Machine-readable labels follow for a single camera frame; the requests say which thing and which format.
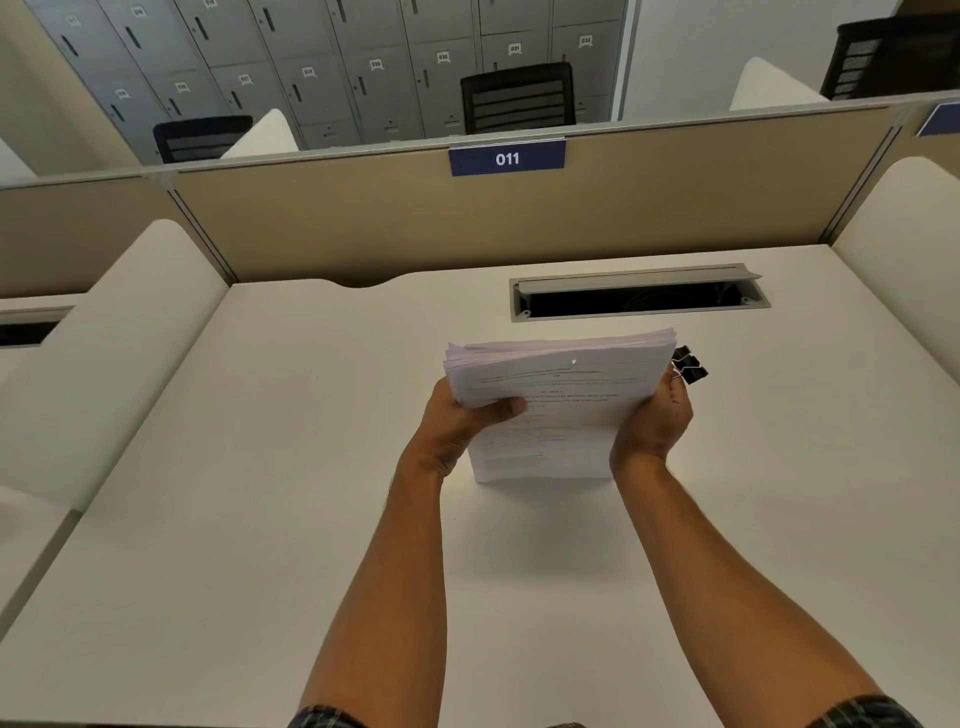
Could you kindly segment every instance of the paper document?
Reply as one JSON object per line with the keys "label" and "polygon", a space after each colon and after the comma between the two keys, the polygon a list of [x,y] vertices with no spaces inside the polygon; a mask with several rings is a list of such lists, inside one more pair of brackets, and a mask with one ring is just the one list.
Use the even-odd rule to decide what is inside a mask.
{"label": "paper document", "polygon": [[610,477],[617,429],[654,393],[676,347],[672,328],[601,339],[450,344],[444,369],[458,402],[527,400],[526,412],[470,443],[477,482]]}

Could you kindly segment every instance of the right hand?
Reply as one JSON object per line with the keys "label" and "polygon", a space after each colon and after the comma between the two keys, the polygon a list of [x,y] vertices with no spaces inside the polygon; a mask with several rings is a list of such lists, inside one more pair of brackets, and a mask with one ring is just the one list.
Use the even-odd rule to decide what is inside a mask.
{"label": "right hand", "polygon": [[653,457],[665,463],[692,419],[684,378],[668,364],[653,397],[641,402],[616,433],[610,452],[613,476],[637,458]]}

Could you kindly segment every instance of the beige partition panel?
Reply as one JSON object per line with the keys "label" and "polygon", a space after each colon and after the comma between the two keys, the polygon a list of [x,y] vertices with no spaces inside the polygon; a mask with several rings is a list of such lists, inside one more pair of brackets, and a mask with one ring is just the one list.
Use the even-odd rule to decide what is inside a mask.
{"label": "beige partition panel", "polygon": [[573,136],[566,167],[454,178],[446,149],[184,171],[240,280],[814,243],[893,107]]}
{"label": "beige partition panel", "polygon": [[86,291],[162,218],[178,223],[210,258],[155,180],[127,177],[0,189],[0,298]]}

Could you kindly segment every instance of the hand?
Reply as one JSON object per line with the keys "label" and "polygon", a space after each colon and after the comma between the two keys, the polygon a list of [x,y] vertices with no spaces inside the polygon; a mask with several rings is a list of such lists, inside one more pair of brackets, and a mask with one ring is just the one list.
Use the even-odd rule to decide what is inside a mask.
{"label": "hand", "polygon": [[637,456],[654,457],[665,463],[667,452],[677,444],[692,419],[693,407],[686,395],[684,378],[669,364],[653,397],[642,402],[616,433],[610,453],[613,476]]}
{"label": "hand", "polygon": [[446,377],[437,382],[423,411],[420,427],[403,454],[401,465],[426,467],[447,477],[480,430],[511,420],[526,411],[521,397],[470,409],[453,399]]}

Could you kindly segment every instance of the plaid shirt sleeve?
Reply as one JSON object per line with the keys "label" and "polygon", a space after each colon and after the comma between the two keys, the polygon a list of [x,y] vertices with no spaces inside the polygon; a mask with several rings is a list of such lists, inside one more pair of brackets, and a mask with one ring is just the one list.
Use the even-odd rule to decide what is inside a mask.
{"label": "plaid shirt sleeve", "polygon": [[[288,728],[366,728],[348,713],[328,705],[304,708]],[[923,728],[896,700],[862,695],[835,705],[808,728]]]}

